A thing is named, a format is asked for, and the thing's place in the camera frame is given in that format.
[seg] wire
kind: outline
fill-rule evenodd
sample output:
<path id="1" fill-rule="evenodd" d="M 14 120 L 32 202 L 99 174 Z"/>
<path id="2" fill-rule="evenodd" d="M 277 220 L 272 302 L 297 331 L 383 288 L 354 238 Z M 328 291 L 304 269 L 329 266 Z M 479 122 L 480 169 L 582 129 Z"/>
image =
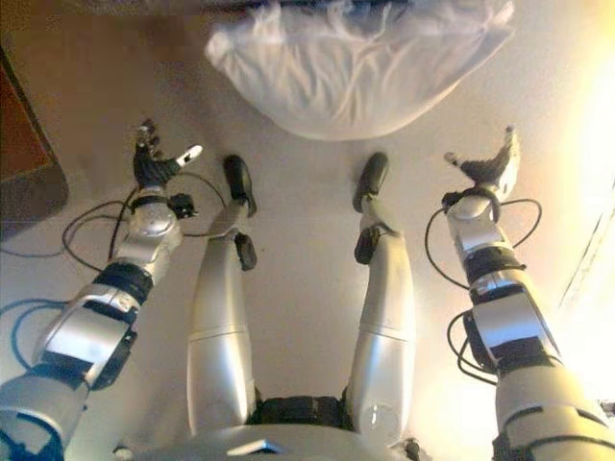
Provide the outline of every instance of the wire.
<path id="1" fill-rule="evenodd" d="M 215 195 L 218 197 L 218 199 L 220 199 L 220 203 L 222 204 L 222 207 L 226 207 L 226 202 L 224 200 L 224 197 L 222 196 L 222 193 L 218 190 L 218 188 L 213 185 L 210 181 L 206 180 L 205 178 L 203 178 L 201 175 L 197 175 L 196 173 L 191 173 L 189 171 L 184 171 L 182 173 L 180 173 L 178 176 L 189 176 L 191 178 L 195 178 L 201 182 L 203 182 L 207 187 L 209 187 L 213 192 L 215 192 Z M 184 237 L 207 237 L 208 234 L 206 232 L 204 233 L 185 233 Z"/>
<path id="2" fill-rule="evenodd" d="M 117 221 L 115 221 L 115 227 L 113 228 L 113 234 L 111 235 L 111 241 L 109 242 L 109 252 L 107 253 L 107 260 L 111 260 L 113 258 L 113 254 L 115 253 L 115 240 L 117 239 L 117 233 L 119 232 L 119 226 L 124 219 L 124 213 L 126 212 L 126 208 L 131 201 L 131 199 L 135 196 L 138 188 L 135 187 L 131 190 L 126 200 L 122 203 L 122 209 L 119 210 L 119 214 L 117 215 Z"/>
<path id="3" fill-rule="evenodd" d="M 512 248 L 517 248 L 519 247 L 522 243 L 524 243 L 526 240 L 528 240 L 531 235 L 536 231 L 536 229 L 538 229 L 538 225 L 540 224 L 540 221 L 542 219 L 542 206 L 540 205 L 540 202 L 538 202 L 537 200 L 534 199 L 517 199 L 517 200 L 511 200 L 508 202 L 503 202 L 502 206 L 507 206 L 507 205 L 513 205 L 513 204 L 522 204 L 522 203 L 530 203 L 530 204 L 534 204 L 536 205 L 536 208 L 538 209 L 538 213 L 536 215 L 536 219 L 534 221 L 534 224 L 531 226 L 531 228 L 529 229 L 529 231 L 514 245 L 512 245 Z M 431 250 L 430 250 L 430 232 L 431 232 L 431 225 L 433 224 L 433 220 L 438 216 L 438 214 L 440 214 L 441 212 L 444 211 L 444 208 L 440 208 L 438 209 L 430 218 L 430 220 L 427 223 L 427 226 L 425 227 L 425 239 L 424 239 L 424 245 L 425 245 L 425 253 L 427 255 L 427 259 L 430 261 L 431 267 L 433 267 L 433 269 L 440 275 L 442 276 L 443 279 L 448 280 L 450 283 L 452 283 L 453 285 L 458 286 L 459 288 L 463 288 L 464 290 L 469 290 L 470 287 L 458 280 L 453 279 L 451 276 L 449 276 L 448 274 L 446 274 L 433 260 L 433 257 L 431 256 Z"/>
<path id="4" fill-rule="evenodd" d="M 224 197 L 222 197 L 222 193 L 218 190 L 218 188 L 213 185 L 209 180 L 203 178 L 201 175 L 197 175 L 196 173 L 192 173 L 190 171 L 183 171 L 178 176 L 189 176 L 203 182 L 207 187 L 209 187 L 213 192 L 215 192 L 215 195 L 217 195 L 218 199 L 220 199 L 220 203 L 222 204 L 222 206 L 227 205 L 227 203 L 224 201 Z"/>
<path id="5" fill-rule="evenodd" d="M 111 206 L 111 205 L 124 205 L 123 202 L 120 202 L 119 200 L 111 200 L 109 202 L 104 202 L 98 206 L 95 206 L 94 208 L 89 209 L 88 211 L 80 214 L 79 216 L 77 216 L 75 219 L 73 219 L 68 226 L 66 226 L 64 228 L 64 231 L 61 233 L 61 242 L 63 244 L 63 246 L 66 249 L 66 252 L 73 257 L 73 259 L 75 259 L 77 262 L 80 262 L 81 264 L 83 264 L 84 266 L 88 267 L 89 269 L 91 269 L 92 271 L 96 271 L 96 272 L 102 272 L 103 270 L 99 267 L 94 266 L 93 264 L 90 264 L 89 262 L 85 261 L 84 259 L 82 259 L 81 257 L 79 257 L 78 255 L 75 254 L 75 252 L 73 252 L 73 250 L 70 248 L 70 244 L 68 242 L 67 236 L 68 233 L 70 232 L 71 228 L 73 226 L 75 226 L 81 219 L 83 219 L 84 217 L 88 216 L 90 213 L 93 213 L 94 211 L 97 211 L 101 208 L 104 208 L 105 206 Z"/>
<path id="6" fill-rule="evenodd" d="M 453 338 L 451 337 L 451 332 L 453 330 L 453 326 L 455 325 L 455 323 L 457 322 L 457 320 L 459 320 L 461 317 L 463 317 L 463 315 L 468 312 L 467 310 L 455 315 L 453 317 L 453 319 L 451 320 L 451 322 L 449 323 L 449 326 L 446 328 L 446 340 L 449 343 L 449 348 L 451 348 L 451 351 L 453 351 L 453 353 L 455 354 L 455 356 L 457 357 L 461 357 L 461 361 L 463 363 L 465 363 L 466 365 L 468 365 L 471 368 L 474 368 L 475 370 L 477 370 L 478 372 L 483 372 L 483 373 L 489 373 L 486 370 L 484 370 L 482 367 L 475 365 L 474 363 L 472 363 L 471 361 L 463 358 L 463 356 L 460 354 L 460 352 L 455 348 L 455 345 L 453 344 Z"/>
<path id="7" fill-rule="evenodd" d="M 435 269 L 435 272 L 437 272 L 440 276 L 442 276 L 442 278 L 448 280 L 450 283 L 452 283 L 453 285 L 458 286 L 459 288 L 463 288 L 464 290 L 469 290 L 470 287 L 468 285 L 465 285 L 463 283 L 461 283 L 460 281 L 457 281 L 455 279 L 453 279 L 452 277 L 450 277 L 449 275 L 447 275 L 442 269 L 440 269 L 440 267 L 435 263 L 435 261 L 433 260 L 433 258 L 431 257 L 431 251 L 430 251 L 430 232 L 431 232 L 431 225 L 433 224 L 433 220 L 438 216 L 438 214 L 440 214 L 441 212 L 444 211 L 444 208 L 440 208 L 438 209 L 430 218 L 430 220 L 427 223 L 427 226 L 425 227 L 425 240 L 424 240 L 424 244 L 425 244 L 425 254 L 427 255 L 427 259 L 430 261 L 431 263 L 431 267 L 433 267 L 433 269 Z"/>
<path id="8" fill-rule="evenodd" d="M 34 307 L 30 307 L 28 310 L 25 310 L 24 312 L 22 312 L 21 315 L 17 317 L 17 320 L 15 320 L 15 323 L 13 324 L 12 330 L 11 330 L 12 354 L 17 359 L 17 362 L 19 362 L 19 365 L 21 365 L 26 370 L 32 370 L 32 365 L 28 363 L 28 361 L 24 358 L 24 356 L 21 354 L 21 351 L 19 350 L 19 344 L 17 342 L 17 333 L 19 332 L 19 329 L 21 328 L 21 324 L 23 323 L 24 320 L 26 320 L 28 317 L 30 317 L 35 312 L 38 312 L 43 309 L 62 310 L 64 306 L 65 306 L 65 303 L 35 305 Z"/>
<path id="9" fill-rule="evenodd" d="M 17 320 L 15 320 L 15 323 L 13 324 L 12 330 L 11 330 L 12 353 L 15 356 L 15 359 L 17 360 L 17 362 L 19 362 L 19 364 L 22 367 L 24 367 L 26 370 L 30 370 L 32 367 L 21 354 L 21 351 L 19 350 L 19 345 L 17 342 L 17 333 L 23 321 L 26 320 L 26 318 L 32 315 L 34 312 L 37 312 L 42 309 L 62 309 L 65 305 L 68 304 L 68 301 L 48 300 L 46 298 L 29 298 L 26 300 L 19 300 L 13 303 L 9 303 L 5 305 L 4 307 L 0 308 L 0 317 L 2 317 L 3 315 L 5 315 L 7 312 L 11 310 L 21 307 L 22 305 L 28 305 L 28 304 L 37 304 L 37 305 L 30 307 L 29 309 L 22 312 L 21 315 L 17 317 Z"/>
<path id="10" fill-rule="evenodd" d="M 7 250 L 5 248 L 0 248 L 0 253 L 5 253 L 7 255 L 11 255 L 11 256 L 16 256 L 16 257 L 23 257 L 23 258 L 47 258 L 47 257 L 56 257 L 56 256 L 60 256 L 63 255 L 64 253 L 64 247 L 60 248 L 59 250 L 57 250 L 56 252 L 53 253 L 48 253 L 48 254 L 25 254 L 25 253 L 19 253 L 19 252 L 14 252 L 13 250 Z"/>
<path id="11" fill-rule="evenodd" d="M 497 381 L 492 381 L 491 379 L 487 379 L 486 377 L 482 377 L 479 375 L 476 375 L 472 372 L 467 371 L 466 369 L 464 369 L 461 364 L 464 363 L 465 359 L 463 358 L 463 354 L 465 353 L 466 348 L 468 347 L 468 338 L 465 338 L 465 341 L 463 342 L 463 346 L 461 346 L 461 350 L 459 351 L 459 355 L 457 356 L 457 367 L 458 369 L 464 373 L 465 375 L 469 376 L 469 377 L 473 377 L 474 379 L 478 379 L 479 381 L 482 381 L 484 383 L 487 384 L 491 384 L 492 386 L 497 386 L 498 382 Z"/>
<path id="12" fill-rule="evenodd" d="M 48 300 L 47 298 L 28 298 L 25 300 L 15 301 L 13 303 L 8 303 L 4 307 L 0 307 L 0 317 L 2 317 L 7 312 L 17 309 L 22 305 L 34 304 L 34 303 L 46 303 L 46 304 L 56 304 L 56 303 L 66 303 L 66 301 L 57 301 L 57 300 Z"/>
<path id="13" fill-rule="evenodd" d="M 536 205 L 536 209 L 538 210 L 538 213 L 536 214 L 536 219 L 534 221 L 533 226 L 528 230 L 528 232 L 519 241 L 517 241 L 517 243 L 515 243 L 512 246 L 512 248 L 519 247 L 522 243 L 524 243 L 526 240 L 528 240 L 531 237 L 531 235 L 536 231 L 536 229 L 538 229 L 538 225 L 540 224 L 540 220 L 542 219 L 542 205 L 540 205 L 540 202 L 534 199 L 509 200 L 508 202 L 504 202 L 502 204 L 503 206 L 506 206 L 506 205 L 513 205 L 513 204 L 525 204 L 525 203 Z"/>

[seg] white pillow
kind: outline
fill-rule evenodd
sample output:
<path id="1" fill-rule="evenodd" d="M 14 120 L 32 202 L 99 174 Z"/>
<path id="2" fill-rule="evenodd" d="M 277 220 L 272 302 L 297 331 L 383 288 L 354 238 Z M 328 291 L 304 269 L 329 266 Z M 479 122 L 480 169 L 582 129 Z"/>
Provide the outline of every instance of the white pillow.
<path id="1" fill-rule="evenodd" d="M 511 2 L 415 0 L 405 5 L 252 11 L 218 26 L 213 66 L 280 127 L 348 140 L 399 130 L 449 94 L 511 36 Z"/>

